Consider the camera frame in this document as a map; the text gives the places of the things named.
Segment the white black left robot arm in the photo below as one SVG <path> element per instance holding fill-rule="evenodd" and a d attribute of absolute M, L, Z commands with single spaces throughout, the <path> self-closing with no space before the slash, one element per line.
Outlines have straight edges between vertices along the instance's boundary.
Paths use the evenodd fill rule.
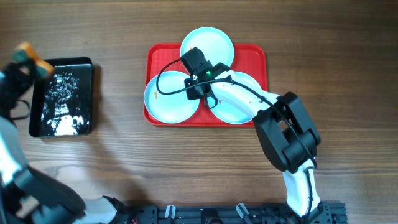
<path fill-rule="evenodd" d="M 110 198 L 84 201 L 25 159 L 11 110 L 34 80 L 47 78 L 44 61 L 11 61 L 1 71 L 1 223 L 125 223 Z"/>

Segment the green and orange sponge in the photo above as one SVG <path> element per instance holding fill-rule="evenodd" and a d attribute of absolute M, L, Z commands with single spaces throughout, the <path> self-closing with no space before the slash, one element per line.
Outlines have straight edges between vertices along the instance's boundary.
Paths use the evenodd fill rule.
<path fill-rule="evenodd" d="M 23 72 L 37 80 L 45 80 L 55 73 L 55 69 L 45 60 L 40 59 L 33 46 L 28 42 L 20 43 L 12 53 L 12 61 Z"/>

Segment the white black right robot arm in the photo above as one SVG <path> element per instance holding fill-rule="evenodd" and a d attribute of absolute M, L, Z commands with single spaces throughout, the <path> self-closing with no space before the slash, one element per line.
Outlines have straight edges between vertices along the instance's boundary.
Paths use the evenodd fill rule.
<path fill-rule="evenodd" d="M 185 62 L 184 67 L 191 82 L 187 91 L 212 96 L 252 119 L 265 156 L 282 172 L 287 205 L 298 216 L 309 218 L 320 203 L 313 177 L 320 135 L 300 98 L 292 92 L 280 96 L 264 91 L 222 63 Z"/>

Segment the light blue plate top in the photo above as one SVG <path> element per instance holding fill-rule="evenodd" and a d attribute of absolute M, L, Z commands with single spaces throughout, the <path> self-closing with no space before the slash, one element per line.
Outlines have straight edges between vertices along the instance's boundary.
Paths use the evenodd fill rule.
<path fill-rule="evenodd" d="M 212 65 L 223 63 L 232 66 L 234 61 L 234 46 L 231 39 L 222 31 L 214 27 L 201 27 L 191 31 L 180 47 L 182 56 L 190 49 L 199 48 L 204 57 Z"/>

